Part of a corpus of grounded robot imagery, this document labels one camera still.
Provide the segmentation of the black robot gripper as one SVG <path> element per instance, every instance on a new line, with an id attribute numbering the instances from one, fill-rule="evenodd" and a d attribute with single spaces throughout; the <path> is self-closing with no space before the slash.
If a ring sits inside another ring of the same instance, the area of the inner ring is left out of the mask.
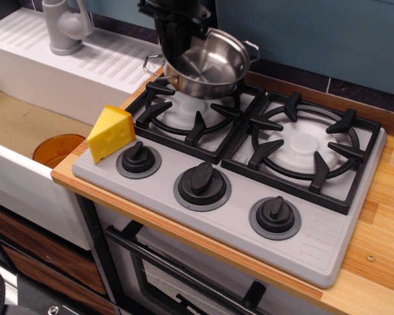
<path id="1" fill-rule="evenodd" d="M 193 35 L 205 36 L 211 12 L 200 1 L 139 1 L 139 12 L 152 17 L 168 61 L 189 50 Z"/>

